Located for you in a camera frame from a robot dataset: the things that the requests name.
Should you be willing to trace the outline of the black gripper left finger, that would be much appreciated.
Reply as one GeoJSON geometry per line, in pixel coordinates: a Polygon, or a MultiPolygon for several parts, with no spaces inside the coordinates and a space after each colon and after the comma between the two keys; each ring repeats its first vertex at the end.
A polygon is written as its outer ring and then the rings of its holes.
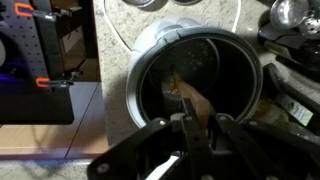
{"type": "Polygon", "coordinates": [[[182,100],[183,115],[173,121],[173,151],[178,160],[170,168],[170,180],[203,180],[207,170],[207,138],[197,123],[196,113],[189,99],[182,100]]]}

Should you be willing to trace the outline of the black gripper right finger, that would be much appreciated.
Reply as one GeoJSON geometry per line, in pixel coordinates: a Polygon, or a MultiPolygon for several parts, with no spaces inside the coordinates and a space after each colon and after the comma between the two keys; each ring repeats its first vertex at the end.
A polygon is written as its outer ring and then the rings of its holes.
{"type": "Polygon", "coordinates": [[[217,124],[241,154],[244,162],[256,180],[285,180],[285,173],[279,170],[256,143],[230,115],[218,113],[217,124]]]}

